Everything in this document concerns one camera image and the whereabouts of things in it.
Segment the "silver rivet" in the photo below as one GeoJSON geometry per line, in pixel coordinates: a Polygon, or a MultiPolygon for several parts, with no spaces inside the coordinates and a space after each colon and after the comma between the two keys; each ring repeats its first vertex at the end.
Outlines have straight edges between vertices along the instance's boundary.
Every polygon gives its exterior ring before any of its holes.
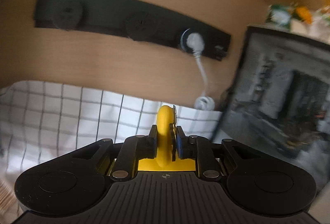
{"type": "Polygon", "coordinates": [[[125,178],[128,176],[128,173],[124,170],[117,170],[112,173],[112,176],[115,178],[125,178]]]}
{"type": "Polygon", "coordinates": [[[220,174],[218,171],[215,171],[215,170],[206,170],[204,171],[203,175],[205,177],[208,177],[208,178],[216,178],[218,177],[220,174]]]}

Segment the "checkered cloth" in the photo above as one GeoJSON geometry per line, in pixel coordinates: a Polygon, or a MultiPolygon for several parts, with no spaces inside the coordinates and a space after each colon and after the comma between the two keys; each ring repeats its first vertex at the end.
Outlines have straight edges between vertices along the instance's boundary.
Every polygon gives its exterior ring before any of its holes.
{"type": "MultiPolygon", "coordinates": [[[[28,168],[99,139],[121,143],[130,136],[147,135],[162,105],[173,106],[85,87],[17,82],[1,90],[0,175],[13,185],[28,168]]],[[[187,135],[207,138],[221,115],[178,105],[176,109],[177,125],[187,135]]]]}

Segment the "wooden wall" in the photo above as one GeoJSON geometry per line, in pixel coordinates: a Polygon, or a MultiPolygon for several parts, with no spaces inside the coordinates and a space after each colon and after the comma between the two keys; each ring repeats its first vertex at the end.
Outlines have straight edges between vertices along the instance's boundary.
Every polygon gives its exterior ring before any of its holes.
{"type": "MultiPolygon", "coordinates": [[[[263,0],[142,0],[187,14],[232,35],[222,62],[202,58],[208,94],[219,100],[231,84],[246,26],[262,23],[263,0]]],[[[191,55],[115,36],[34,28],[36,0],[2,0],[0,86],[43,80],[105,89],[193,106],[202,78],[191,55]]]]}

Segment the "white cable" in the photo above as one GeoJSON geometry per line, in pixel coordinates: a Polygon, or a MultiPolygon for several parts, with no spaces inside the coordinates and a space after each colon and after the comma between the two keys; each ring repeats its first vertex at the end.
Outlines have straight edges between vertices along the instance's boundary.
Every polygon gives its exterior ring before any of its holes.
{"type": "Polygon", "coordinates": [[[204,90],[202,92],[202,95],[196,99],[194,108],[200,110],[214,110],[215,107],[214,100],[211,97],[205,96],[207,91],[208,81],[207,81],[206,72],[204,70],[201,61],[201,54],[204,50],[204,40],[202,36],[196,32],[189,34],[187,38],[187,46],[189,46],[193,50],[193,54],[196,59],[198,69],[202,75],[204,82],[204,90]]]}

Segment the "white plug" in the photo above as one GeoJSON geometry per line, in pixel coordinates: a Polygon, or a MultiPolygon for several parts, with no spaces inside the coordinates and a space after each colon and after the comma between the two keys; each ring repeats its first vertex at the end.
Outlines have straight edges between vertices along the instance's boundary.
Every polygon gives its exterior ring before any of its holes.
{"type": "Polygon", "coordinates": [[[200,109],[200,110],[214,110],[215,107],[214,100],[210,97],[205,96],[207,90],[207,75],[205,73],[201,61],[201,55],[205,47],[205,43],[202,35],[200,35],[198,32],[193,32],[189,34],[187,38],[187,46],[190,47],[193,51],[194,57],[197,62],[197,66],[199,68],[199,71],[201,72],[204,81],[204,90],[202,92],[202,95],[196,99],[194,107],[195,109],[200,109]]]}

